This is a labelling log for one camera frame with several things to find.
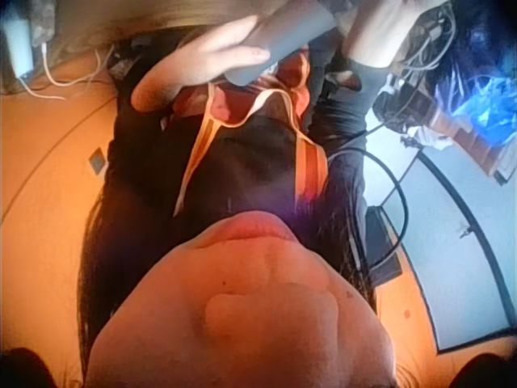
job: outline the hand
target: hand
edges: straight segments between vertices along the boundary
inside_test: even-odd
[[[175,82],[200,85],[237,67],[257,65],[270,53],[260,47],[239,45],[256,27],[257,16],[248,16],[207,32],[164,59]]]
[[[230,69],[267,61],[267,50],[240,45],[258,21],[254,15],[224,24],[163,58],[135,88],[133,107],[140,112],[158,110],[183,86],[201,85]]]

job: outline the mouth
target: mouth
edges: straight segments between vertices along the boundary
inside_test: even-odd
[[[219,221],[195,238],[195,247],[206,248],[211,245],[233,240],[273,237],[298,243],[294,233],[277,216],[265,212],[240,213]]]

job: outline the cable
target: cable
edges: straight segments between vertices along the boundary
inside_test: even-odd
[[[410,103],[411,101],[413,101],[413,98],[416,96],[416,94],[418,93],[418,89],[420,87],[420,84],[422,83],[423,79],[425,78],[426,74],[425,72],[422,72],[420,74],[420,77],[418,78],[418,81],[416,83],[416,85],[414,86],[414,91],[413,93],[411,94],[411,96],[407,99],[407,102],[402,106],[402,108],[400,108],[395,114],[393,114],[391,117],[389,117],[387,120],[383,121],[382,123],[380,123],[379,125],[377,125],[374,129],[370,129],[369,131],[365,131],[365,132],[362,132],[360,133],[359,135],[353,137],[352,139],[350,139],[350,141],[353,141],[355,139],[358,139],[360,137],[368,137],[370,136],[372,133],[375,133],[377,132],[379,129],[381,129],[382,127],[385,127],[388,123],[391,123],[393,120],[395,120],[403,111],[405,111],[405,109],[407,107],[410,106]]]
[[[377,260],[373,265],[369,267],[370,272],[375,271],[379,267],[382,267],[395,253],[395,251],[399,248],[399,246],[402,244],[402,239],[406,236],[407,227],[410,222],[410,210],[407,205],[407,199],[406,195],[404,194],[401,184],[398,182],[395,175],[391,172],[391,170],[386,166],[377,156],[370,154],[368,151],[363,150],[361,148],[355,148],[355,147],[347,147],[346,145],[342,147],[340,150],[337,150],[335,153],[333,153],[331,156],[329,156],[329,166],[330,164],[336,159],[338,156],[343,155],[347,152],[356,152],[360,153],[367,158],[371,159],[373,162],[375,162],[380,168],[382,168],[385,173],[388,175],[388,177],[392,180],[393,184],[395,185],[395,190],[397,190],[398,195],[401,198],[402,208],[404,210],[404,222],[402,224],[402,230],[401,233],[398,235],[398,239],[395,242],[395,244],[389,249],[389,251],[379,260]]]
[[[95,69],[95,71],[93,73],[90,73],[88,75],[85,75],[84,77],[80,77],[78,79],[75,79],[73,81],[70,81],[70,82],[58,82],[56,81],[53,76],[50,74],[50,69],[48,68],[48,60],[47,60],[47,44],[46,43],[43,43],[41,45],[41,55],[43,57],[43,67],[44,67],[44,70],[45,70],[45,74],[47,74],[47,78],[48,80],[55,86],[59,86],[59,87],[68,87],[68,86],[72,86],[72,85],[75,85],[76,83],[78,82],[81,82],[81,81],[84,81],[84,80],[88,80],[88,79],[92,79],[93,77],[95,77],[95,75],[97,75],[99,73],[99,71],[102,69],[101,65],[102,65],[102,62],[101,62],[101,59],[100,59],[100,55],[99,55],[99,51],[96,49],[95,50],[95,57],[97,58],[97,68]]]
[[[68,80],[60,80],[59,82],[68,82]],[[78,82],[78,84],[81,84],[81,83],[88,83],[88,80],[83,80],[81,82]],[[92,79],[90,81],[90,83],[98,83],[98,84],[102,84],[102,85],[113,85],[112,82],[103,81],[102,79]],[[47,85],[43,85],[40,87],[33,87],[31,90],[32,91],[44,91],[51,86],[52,86],[52,83],[49,82]],[[1,93],[0,95],[10,96],[10,95],[21,95],[22,93],[27,93],[27,89],[23,88],[21,91],[15,91],[12,93]]]
[[[36,93],[35,91],[32,91],[31,88],[25,83],[23,78],[18,78],[20,83],[22,84],[23,88],[27,91],[29,95],[32,95],[33,97],[37,97],[38,99],[60,99],[65,100],[65,97],[61,97],[60,95],[40,95]]]
[[[97,57],[97,69],[95,69],[95,71],[93,73],[88,74],[87,76],[84,76],[84,77],[80,77],[80,78],[75,79],[75,80],[70,81],[70,82],[58,82],[58,81],[56,81],[52,77],[52,75],[50,74],[50,71],[48,70],[47,55],[46,55],[47,54],[47,45],[46,45],[46,43],[43,43],[41,45],[41,52],[43,53],[43,67],[44,67],[45,73],[47,74],[47,78],[48,78],[48,80],[51,83],[49,85],[47,85],[47,86],[44,86],[44,87],[41,87],[40,89],[37,89],[37,91],[42,91],[42,90],[46,89],[47,87],[49,87],[51,85],[59,86],[59,87],[66,87],[66,86],[76,85],[78,83],[85,83],[86,86],[84,87],[84,89],[82,91],[76,93],[75,95],[79,95],[81,93],[84,93],[88,89],[88,87],[90,87],[90,84],[92,82],[97,82],[97,81],[94,80],[94,78],[106,66],[107,61],[109,60],[109,58],[111,56],[111,53],[113,53],[114,48],[115,48],[115,45],[112,45],[110,47],[110,50],[108,51],[106,57],[104,58],[104,61],[101,61],[100,56],[99,56],[99,52],[97,50],[95,50],[95,56]],[[66,97],[63,97],[63,96],[60,96],[60,95],[41,95],[39,93],[36,93],[36,91],[32,90],[28,86],[28,84],[25,83],[25,81],[22,78],[18,78],[18,80],[22,84],[23,89],[25,89],[25,91],[29,95],[32,95],[33,97],[36,97],[38,99],[58,99],[58,100],[61,100],[61,101],[66,100]]]
[[[422,47],[414,55],[412,55],[410,58],[405,59],[401,63],[401,65],[405,69],[411,70],[411,71],[415,71],[415,70],[433,70],[436,67],[438,67],[439,62],[441,61],[441,59],[443,58],[445,53],[451,47],[452,42],[454,41],[454,38],[455,38],[455,35],[456,35],[456,18],[454,17],[454,12],[452,11],[452,9],[449,9],[450,7],[451,7],[450,4],[444,5],[442,7],[443,14],[446,15],[448,17],[449,21],[451,22],[451,29],[448,32],[449,39],[448,39],[447,43],[444,45],[444,47],[442,48],[442,50],[435,57],[435,59],[433,59],[432,61],[430,61],[429,63],[427,63],[425,65],[423,64],[422,54],[425,51],[425,49],[427,48],[427,46],[431,43],[431,34],[430,34],[430,32],[426,28],[424,28],[425,31],[426,31],[426,34],[428,35],[428,37],[424,41],[424,44],[422,45]],[[420,59],[421,65],[415,65],[414,63],[412,63],[412,62],[416,61],[417,59]]]

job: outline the black sleeve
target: black sleeve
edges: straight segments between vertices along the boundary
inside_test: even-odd
[[[336,57],[329,68],[322,93],[314,108],[309,135],[321,145],[327,157],[348,145],[366,148],[364,117],[372,107],[380,88],[385,84],[387,69],[375,69],[352,60]],[[356,88],[340,86],[334,74],[350,71]],[[362,154],[350,152],[333,159],[329,165],[326,202],[341,208],[342,215],[351,217],[352,229],[365,240],[366,201],[364,200],[364,174]]]
[[[135,183],[141,166],[162,133],[161,121],[169,110],[140,113],[131,105],[131,94],[144,75],[159,61],[157,55],[141,58],[117,85],[117,117],[108,148],[106,182],[111,179]]]

